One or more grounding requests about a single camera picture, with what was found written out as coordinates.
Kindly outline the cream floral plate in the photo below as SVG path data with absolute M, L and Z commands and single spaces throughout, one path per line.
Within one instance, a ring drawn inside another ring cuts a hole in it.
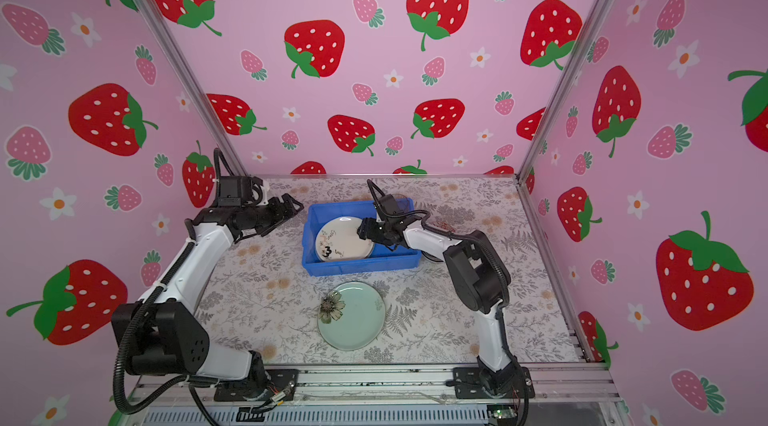
M 353 216 L 340 216 L 324 224 L 315 240 L 318 258 L 323 262 L 367 258 L 374 249 L 374 243 L 359 237 L 360 226 L 362 219 Z

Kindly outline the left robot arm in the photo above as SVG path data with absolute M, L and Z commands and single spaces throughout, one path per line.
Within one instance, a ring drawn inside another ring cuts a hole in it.
M 253 376 L 255 355 L 212 343 L 194 313 L 216 264 L 232 246 L 264 237 L 302 212 L 303 204 L 290 194 L 268 191 L 255 177 L 222 178 L 212 204 L 186 220 L 188 236 L 172 264 L 138 300 L 120 305 L 112 316 L 116 380 L 123 374 L 213 381 Z

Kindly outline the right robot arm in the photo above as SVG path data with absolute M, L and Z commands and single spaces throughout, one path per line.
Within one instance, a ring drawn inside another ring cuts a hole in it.
M 376 216 L 362 220 L 358 236 L 390 250 L 404 247 L 441 259 L 456 295 L 476 314 L 479 385 L 492 397 L 524 385 L 523 369 L 509 348 L 505 328 L 511 276 L 487 235 L 479 230 L 459 234 L 432 226 L 428 211 L 405 211 L 375 183 L 368 186 Z

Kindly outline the pale green flower plate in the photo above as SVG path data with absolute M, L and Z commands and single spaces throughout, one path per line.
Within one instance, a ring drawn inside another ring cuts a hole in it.
M 326 294 L 318 309 L 322 338 L 341 351 L 361 349 L 376 339 L 386 320 L 381 294 L 359 281 L 343 283 Z

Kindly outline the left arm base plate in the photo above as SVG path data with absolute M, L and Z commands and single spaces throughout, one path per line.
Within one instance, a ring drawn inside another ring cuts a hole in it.
M 215 402 L 263 403 L 278 396 L 277 401 L 292 401 L 298 383 L 299 370 L 266 369 L 238 381 L 224 381 L 216 387 Z

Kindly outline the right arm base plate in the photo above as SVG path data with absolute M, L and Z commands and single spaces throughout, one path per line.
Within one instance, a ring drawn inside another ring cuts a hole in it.
M 530 371 L 510 364 L 492 372 L 485 367 L 456 367 L 446 381 L 458 399 L 533 399 L 536 395 Z

